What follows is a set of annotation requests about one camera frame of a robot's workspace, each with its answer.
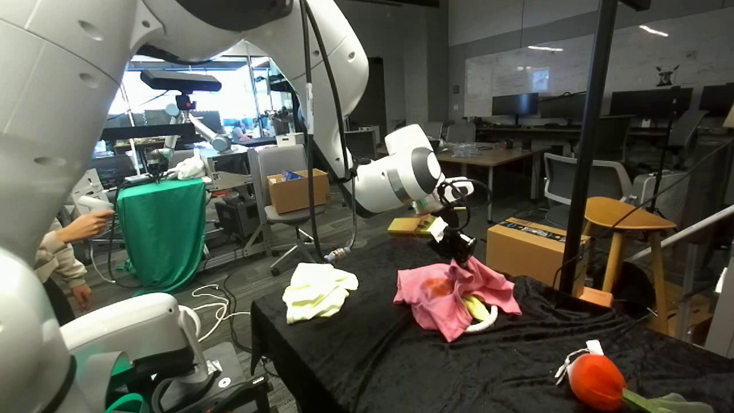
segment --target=red object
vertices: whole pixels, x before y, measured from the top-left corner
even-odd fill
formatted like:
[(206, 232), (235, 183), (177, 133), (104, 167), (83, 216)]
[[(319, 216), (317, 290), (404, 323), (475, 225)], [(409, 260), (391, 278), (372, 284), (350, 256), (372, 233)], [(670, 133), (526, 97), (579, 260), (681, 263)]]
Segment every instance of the red object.
[(627, 381), (618, 365), (597, 354), (576, 357), (568, 372), (574, 394), (597, 410), (621, 410)]

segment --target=metal pole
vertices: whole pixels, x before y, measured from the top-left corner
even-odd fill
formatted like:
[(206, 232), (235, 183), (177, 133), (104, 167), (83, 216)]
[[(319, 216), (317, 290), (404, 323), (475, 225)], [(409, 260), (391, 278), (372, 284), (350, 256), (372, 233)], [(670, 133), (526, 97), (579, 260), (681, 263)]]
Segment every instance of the metal pole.
[[(727, 208), (720, 208), (717, 214), (711, 214), (711, 216), (706, 216), (704, 219), (699, 219), (699, 222), (694, 222), (694, 225), (691, 225), (691, 227), (685, 227), (685, 230), (681, 230), (681, 232), (663, 238), (660, 248), (668, 248), (668, 245), (672, 245), (672, 242), (677, 242), (677, 241), (681, 241), (681, 238), (688, 238), (688, 235), (692, 235), (694, 232), (701, 232), (701, 230), (706, 230), (706, 227), (711, 227), (711, 225), (715, 225), (715, 222), (720, 222), (720, 219), (727, 219), (729, 216), (734, 216), (734, 203), (729, 203)], [(651, 249), (644, 248), (644, 249), (635, 253), (634, 256), (628, 256), (627, 262), (641, 262), (641, 260), (644, 260), (649, 253), (651, 253)]]
[(580, 129), (580, 141), (579, 141), (576, 180), (574, 180), (574, 198), (568, 208), (564, 263), (560, 274), (563, 294), (574, 294), (580, 227), (583, 227), (583, 214), (587, 206), (587, 185), (590, 185), (590, 169), (592, 169), (590, 148), (594, 147), (597, 129), (599, 129), (603, 83), (606, 83), (606, 70), (608, 70), (608, 59), (610, 59), (610, 47), (615, 36), (615, 15), (618, 15), (618, 0), (603, 0), (599, 6), (594, 59), (592, 59), (592, 73), (590, 73), (590, 87), (587, 87), (587, 101), (583, 109), (583, 129)]
[(253, 104), (254, 104), (254, 129), (260, 130), (260, 136), (261, 136), (261, 129), (260, 129), (260, 101), (256, 101), (256, 83), (254, 83), (254, 73), (253, 73), (254, 68), (253, 68), (253, 54), (247, 56), (247, 73), (249, 73), (249, 91), (253, 91)]

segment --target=black tablecloth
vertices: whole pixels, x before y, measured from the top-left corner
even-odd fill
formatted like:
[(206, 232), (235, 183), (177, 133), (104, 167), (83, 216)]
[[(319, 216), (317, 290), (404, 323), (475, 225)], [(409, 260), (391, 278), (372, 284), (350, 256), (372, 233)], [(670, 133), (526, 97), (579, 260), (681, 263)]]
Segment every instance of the black tablecloth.
[(415, 241), (357, 249), (346, 266), (360, 290), (330, 319), (288, 326), (283, 290), (254, 301), (253, 359), (269, 356), (305, 410), (583, 410), (552, 373), (597, 336), (637, 393), (734, 410), (734, 359), (623, 315), (564, 309), (530, 278), (513, 278), (524, 316), (499, 316), (448, 347), (393, 303), (397, 271), (431, 262), (439, 256)]

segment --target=person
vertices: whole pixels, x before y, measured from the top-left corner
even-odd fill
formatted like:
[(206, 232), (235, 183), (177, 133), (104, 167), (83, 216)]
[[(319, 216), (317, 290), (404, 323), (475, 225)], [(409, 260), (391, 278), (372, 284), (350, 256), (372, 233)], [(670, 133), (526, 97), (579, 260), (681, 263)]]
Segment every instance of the person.
[(34, 256), (34, 272), (44, 282), (45, 295), (59, 326), (75, 319), (75, 315), (65, 290), (57, 286), (57, 279), (63, 279), (72, 288), (72, 295), (80, 309), (91, 308), (91, 288), (84, 279), (88, 266), (75, 260), (72, 242), (104, 233), (113, 216), (115, 214), (108, 208), (90, 210), (79, 216), (66, 227), (52, 219), (50, 230), (44, 233), (44, 241)]

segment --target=green cloth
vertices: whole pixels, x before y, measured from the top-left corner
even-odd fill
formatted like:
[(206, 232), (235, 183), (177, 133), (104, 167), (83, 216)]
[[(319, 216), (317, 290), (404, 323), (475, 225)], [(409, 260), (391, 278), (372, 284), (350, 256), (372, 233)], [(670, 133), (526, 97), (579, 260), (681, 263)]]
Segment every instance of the green cloth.
[(119, 399), (115, 399), (106, 413), (150, 413), (151, 408), (137, 393), (129, 393)]
[(115, 216), (145, 290), (174, 290), (205, 254), (206, 185), (199, 178), (124, 187)]

